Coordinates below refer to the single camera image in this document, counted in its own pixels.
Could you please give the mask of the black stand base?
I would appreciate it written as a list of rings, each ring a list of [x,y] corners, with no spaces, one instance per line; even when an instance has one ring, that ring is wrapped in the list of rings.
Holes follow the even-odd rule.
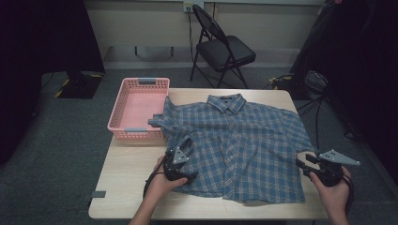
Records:
[[[79,79],[67,78],[55,94],[56,98],[91,99],[102,81],[97,74],[83,74]]]

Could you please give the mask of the black folding chair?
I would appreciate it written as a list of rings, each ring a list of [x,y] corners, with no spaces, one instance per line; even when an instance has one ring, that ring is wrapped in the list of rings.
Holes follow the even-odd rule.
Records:
[[[192,5],[191,9],[201,25],[199,41],[196,44],[196,53],[193,58],[190,80],[197,69],[197,59],[201,56],[210,67],[221,73],[217,88],[222,84],[225,73],[231,70],[248,87],[240,70],[242,66],[253,63],[256,53],[236,36],[227,36],[202,7]]]

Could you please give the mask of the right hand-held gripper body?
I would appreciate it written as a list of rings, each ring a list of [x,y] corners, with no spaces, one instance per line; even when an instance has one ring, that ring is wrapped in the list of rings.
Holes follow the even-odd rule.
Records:
[[[333,187],[343,179],[344,173],[342,167],[344,165],[360,165],[358,160],[339,153],[334,149],[317,154],[316,156],[319,158],[319,162],[316,164],[318,169],[311,167],[313,169],[311,173],[315,173],[326,187]]]

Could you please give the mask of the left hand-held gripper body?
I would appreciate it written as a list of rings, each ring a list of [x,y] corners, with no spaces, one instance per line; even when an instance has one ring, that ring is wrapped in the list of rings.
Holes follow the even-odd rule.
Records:
[[[189,160],[189,158],[181,151],[179,147],[173,149],[174,155],[172,157],[165,157],[163,161],[163,170],[165,176],[169,181],[175,181],[181,178],[187,178],[189,182],[192,182],[197,173],[183,173],[182,167]]]

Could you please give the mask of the blue plaid shirt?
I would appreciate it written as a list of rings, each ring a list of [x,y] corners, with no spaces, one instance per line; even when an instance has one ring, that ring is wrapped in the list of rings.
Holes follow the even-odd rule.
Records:
[[[247,101],[241,94],[205,102],[164,102],[148,124],[160,128],[173,148],[192,138],[184,173],[197,173],[178,192],[200,197],[266,203],[302,203],[297,153],[314,148],[300,117]]]

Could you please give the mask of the round dark floor device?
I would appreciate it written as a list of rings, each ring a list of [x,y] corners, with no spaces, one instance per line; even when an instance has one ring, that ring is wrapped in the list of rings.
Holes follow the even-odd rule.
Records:
[[[328,86],[328,80],[322,74],[310,70],[305,78],[305,83],[311,90],[322,93]]]

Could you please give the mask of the pink plastic basket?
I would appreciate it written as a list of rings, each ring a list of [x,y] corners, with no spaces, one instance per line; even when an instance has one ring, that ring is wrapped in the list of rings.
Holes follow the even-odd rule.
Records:
[[[148,121],[162,114],[168,96],[168,78],[126,78],[122,81],[107,128],[121,141],[162,139]]]

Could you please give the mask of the dark curtain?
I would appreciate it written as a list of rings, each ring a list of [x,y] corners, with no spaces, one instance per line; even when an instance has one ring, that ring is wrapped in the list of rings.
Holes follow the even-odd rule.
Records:
[[[104,67],[84,0],[0,0],[0,165],[37,106],[41,76]]]
[[[309,71],[328,80],[398,184],[398,0],[325,0],[290,72],[304,88]]]

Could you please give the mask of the person's right hand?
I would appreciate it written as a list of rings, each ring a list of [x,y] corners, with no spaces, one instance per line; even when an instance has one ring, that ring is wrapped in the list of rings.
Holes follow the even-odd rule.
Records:
[[[326,187],[314,172],[310,172],[310,178],[319,193],[321,203],[323,203],[329,218],[345,217],[345,205],[349,196],[349,186],[346,181],[341,180],[333,187]]]

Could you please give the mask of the person's left hand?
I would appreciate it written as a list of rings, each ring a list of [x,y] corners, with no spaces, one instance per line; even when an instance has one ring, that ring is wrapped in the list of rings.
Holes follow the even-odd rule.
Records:
[[[188,182],[187,178],[169,181],[163,170],[163,161],[164,156],[158,158],[157,164],[149,178],[149,185],[146,189],[145,198],[156,198],[161,200],[168,192]]]

